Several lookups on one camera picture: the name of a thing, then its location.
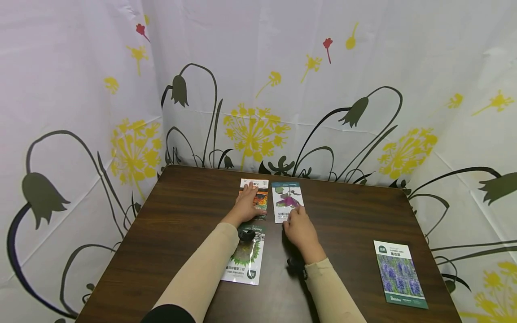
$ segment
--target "person's left hand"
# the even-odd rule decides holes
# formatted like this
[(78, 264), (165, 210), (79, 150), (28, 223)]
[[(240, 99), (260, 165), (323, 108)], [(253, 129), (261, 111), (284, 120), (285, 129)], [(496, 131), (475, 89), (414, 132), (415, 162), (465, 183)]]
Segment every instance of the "person's left hand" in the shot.
[(253, 183), (245, 184), (244, 189), (235, 200), (235, 206), (221, 222), (230, 223), (239, 228), (243, 222), (250, 221), (255, 216), (265, 215), (266, 210), (255, 209), (253, 206), (253, 199), (258, 191), (259, 187), (254, 186)]

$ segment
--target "black sleeve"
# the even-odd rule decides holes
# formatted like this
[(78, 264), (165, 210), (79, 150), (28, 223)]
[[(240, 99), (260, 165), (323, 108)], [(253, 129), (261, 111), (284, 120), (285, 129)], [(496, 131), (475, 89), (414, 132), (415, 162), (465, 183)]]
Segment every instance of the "black sleeve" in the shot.
[(140, 323), (195, 323), (192, 315), (177, 305), (160, 305), (147, 313)]

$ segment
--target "beige sleeve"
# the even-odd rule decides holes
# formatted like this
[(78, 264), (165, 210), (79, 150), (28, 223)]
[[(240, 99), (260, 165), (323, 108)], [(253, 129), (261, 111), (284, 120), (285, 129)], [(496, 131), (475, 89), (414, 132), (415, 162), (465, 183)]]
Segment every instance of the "beige sleeve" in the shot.
[(366, 323), (328, 258), (306, 265), (305, 270), (321, 323)]
[(238, 244), (237, 229), (231, 224), (219, 223), (174, 276), (153, 308), (178, 305), (189, 312), (196, 323), (202, 323)]

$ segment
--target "red flower print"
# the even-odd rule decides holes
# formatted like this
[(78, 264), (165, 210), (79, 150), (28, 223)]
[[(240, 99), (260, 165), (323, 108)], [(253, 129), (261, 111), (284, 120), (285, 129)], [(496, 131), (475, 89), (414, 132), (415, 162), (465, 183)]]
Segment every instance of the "red flower print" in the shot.
[(140, 35), (144, 36), (145, 39), (147, 39), (147, 41), (151, 42), (149, 40), (149, 38), (147, 38), (147, 36), (145, 35), (145, 26), (144, 25), (142, 25), (142, 24), (136, 25), (136, 32), (139, 33)]
[(327, 49), (328, 62), (332, 64), (332, 62), (330, 61), (330, 54), (328, 53), (328, 48), (330, 47), (330, 44), (332, 44), (332, 39), (330, 39), (330, 37), (325, 39), (325, 41), (323, 42), (323, 46)]

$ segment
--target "fabric backdrop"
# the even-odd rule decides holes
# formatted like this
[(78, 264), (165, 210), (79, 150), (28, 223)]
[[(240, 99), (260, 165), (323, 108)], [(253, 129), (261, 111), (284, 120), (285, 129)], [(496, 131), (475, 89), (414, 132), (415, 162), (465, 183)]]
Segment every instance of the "fabric backdrop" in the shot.
[(27, 2), (0, 34), (7, 321), (71, 321), (166, 164), (401, 188), (463, 320), (517, 319), (511, 0)]

